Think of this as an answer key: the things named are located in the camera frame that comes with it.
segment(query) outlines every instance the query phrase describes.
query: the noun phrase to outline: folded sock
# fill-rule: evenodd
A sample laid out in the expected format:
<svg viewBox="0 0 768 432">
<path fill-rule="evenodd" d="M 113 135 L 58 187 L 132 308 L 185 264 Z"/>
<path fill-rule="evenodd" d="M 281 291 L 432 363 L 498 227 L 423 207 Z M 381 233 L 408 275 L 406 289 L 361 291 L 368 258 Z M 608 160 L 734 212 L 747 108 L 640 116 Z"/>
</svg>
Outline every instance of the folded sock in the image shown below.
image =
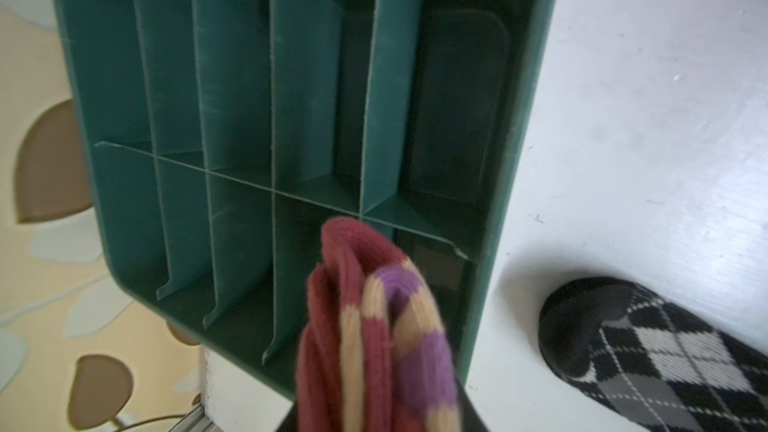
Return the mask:
<svg viewBox="0 0 768 432">
<path fill-rule="evenodd" d="M 563 285 L 539 347 L 560 379 L 648 430 L 768 432 L 768 358 L 638 284 Z"/>
</svg>

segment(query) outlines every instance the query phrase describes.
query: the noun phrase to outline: brown leaf print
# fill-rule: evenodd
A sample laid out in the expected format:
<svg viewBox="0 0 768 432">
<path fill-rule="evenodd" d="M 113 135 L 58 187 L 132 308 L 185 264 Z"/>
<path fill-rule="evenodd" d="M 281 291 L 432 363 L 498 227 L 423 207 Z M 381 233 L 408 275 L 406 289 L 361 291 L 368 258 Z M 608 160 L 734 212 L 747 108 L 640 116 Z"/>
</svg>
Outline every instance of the brown leaf print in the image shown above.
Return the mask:
<svg viewBox="0 0 768 432">
<path fill-rule="evenodd" d="M 133 375 L 120 360 L 108 355 L 80 357 L 69 393 L 70 425 L 84 430 L 110 420 L 119 424 L 116 417 L 133 391 Z"/>
<path fill-rule="evenodd" d="M 20 223 L 67 217 L 93 205 L 71 100 L 46 110 L 27 132 L 16 158 L 14 191 Z"/>
<path fill-rule="evenodd" d="M 181 342 L 182 344 L 186 345 L 200 345 L 200 341 L 198 341 L 196 338 L 189 335 L 187 332 L 182 331 L 175 325 L 173 325 L 171 322 L 166 321 L 165 322 L 168 325 L 168 330 L 170 333 L 176 337 L 176 340 Z"/>
</svg>

